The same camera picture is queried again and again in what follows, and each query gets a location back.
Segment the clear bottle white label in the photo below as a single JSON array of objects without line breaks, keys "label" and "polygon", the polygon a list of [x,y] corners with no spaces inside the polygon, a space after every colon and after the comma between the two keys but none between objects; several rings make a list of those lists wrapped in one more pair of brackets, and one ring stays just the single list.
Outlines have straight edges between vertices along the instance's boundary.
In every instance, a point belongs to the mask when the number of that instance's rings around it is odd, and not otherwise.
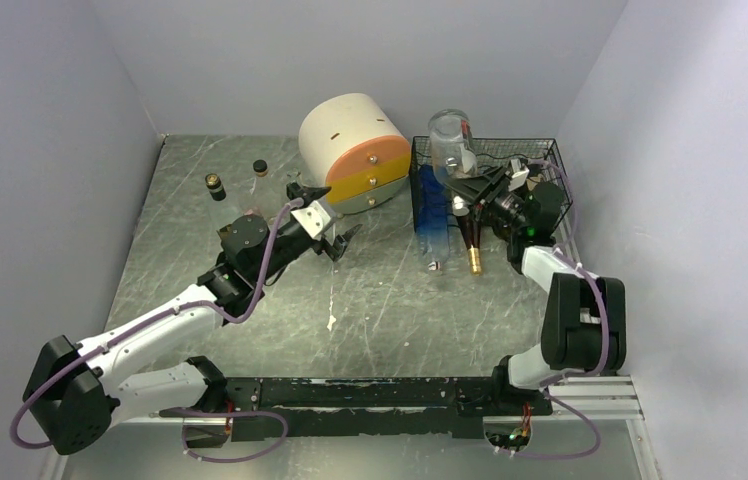
[{"label": "clear bottle white label", "polygon": [[252,171],[256,177],[265,177],[269,171],[267,161],[264,159],[255,160],[252,163]]}]

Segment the large clear glass bottle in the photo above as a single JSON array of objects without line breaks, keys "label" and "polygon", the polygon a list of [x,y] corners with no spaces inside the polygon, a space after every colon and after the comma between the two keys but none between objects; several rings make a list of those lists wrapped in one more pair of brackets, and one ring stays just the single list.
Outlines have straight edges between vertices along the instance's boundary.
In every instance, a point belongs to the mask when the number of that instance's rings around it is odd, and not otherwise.
[{"label": "large clear glass bottle", "polygon": [[440,110],[429,120],[428,129],[434,176],[449,193],[453,214],[466,216],[470,205],[451,184],[478,173],[468,116],[459,109]]}]

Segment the dark wine bottle gold foil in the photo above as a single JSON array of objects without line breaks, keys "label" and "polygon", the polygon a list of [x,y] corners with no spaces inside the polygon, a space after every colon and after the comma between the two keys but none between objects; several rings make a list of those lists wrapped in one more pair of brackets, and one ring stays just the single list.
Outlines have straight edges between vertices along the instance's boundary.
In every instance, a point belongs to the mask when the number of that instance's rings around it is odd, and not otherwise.
[{"label": "dark wine bottle gold foil", "polygon": [[469,268],[472,275],[479,276],[483,273],[481,260],[481,227],[470,215],[456,217],[457,225],[465,245]]}]

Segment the blue plastic bottle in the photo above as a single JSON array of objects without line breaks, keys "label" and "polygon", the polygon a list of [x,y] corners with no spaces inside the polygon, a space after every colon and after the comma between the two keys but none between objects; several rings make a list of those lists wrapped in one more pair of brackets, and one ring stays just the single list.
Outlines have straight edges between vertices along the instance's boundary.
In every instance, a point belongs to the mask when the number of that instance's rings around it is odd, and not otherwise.
[{"label": "blue plastic bottle", "polygon": [[450,256],[448,201],[430,165],[418,169],[419,209],[416,234],[430,272],[441,271]]}]

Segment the clear bottle gold black label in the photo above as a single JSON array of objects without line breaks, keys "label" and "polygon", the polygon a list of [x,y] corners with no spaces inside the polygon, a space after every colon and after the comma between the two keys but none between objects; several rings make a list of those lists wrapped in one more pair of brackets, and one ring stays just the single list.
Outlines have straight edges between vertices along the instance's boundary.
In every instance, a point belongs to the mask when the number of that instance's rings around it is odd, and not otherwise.
[{"label": "clear bottle gold black label", "polygon": [[218,174],[209,173],[205,176],[204,180],[205,186],[214,202],[221,202],[226,199],[226,190]]}]

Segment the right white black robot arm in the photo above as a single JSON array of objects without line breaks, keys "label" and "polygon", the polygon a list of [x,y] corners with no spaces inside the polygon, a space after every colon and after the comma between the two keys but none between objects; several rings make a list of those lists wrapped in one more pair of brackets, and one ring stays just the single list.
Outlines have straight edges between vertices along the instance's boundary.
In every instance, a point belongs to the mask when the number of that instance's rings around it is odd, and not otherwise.
[{"label": "right white black robot arm", "polygon": [[555,231],[565,190],[539,175],[537,165],[494,167],[445,181],[463,204],[460,213],[506,243],[506,260],[547,295],[538,342],[503,361],[489,391],[492,406],[512,414],[539,390],[567,377],[619,369],[626,358],[625,286],[568,256]]}]

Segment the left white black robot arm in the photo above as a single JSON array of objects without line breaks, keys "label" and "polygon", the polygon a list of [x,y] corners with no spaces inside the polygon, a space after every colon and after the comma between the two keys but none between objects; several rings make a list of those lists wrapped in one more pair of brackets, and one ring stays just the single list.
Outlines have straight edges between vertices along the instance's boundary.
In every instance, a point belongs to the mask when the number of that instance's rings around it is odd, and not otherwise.
[{"label": "left white black robot arm", "polygon": [[266,281],[306,251],[340,259],[358,230],[326,239],[337,218],[330,190],[288,184],[288,201],[273,223],[250,214],[224,226],[215,265],[173,299],[114,330],[78,342],[64,335],[48,341],[10,423],[11,441],[71,455],[110,428],[154,412],[239,415],[226,376],[204,356],[164,370],[143,368],[190,336],[247,321]]}]

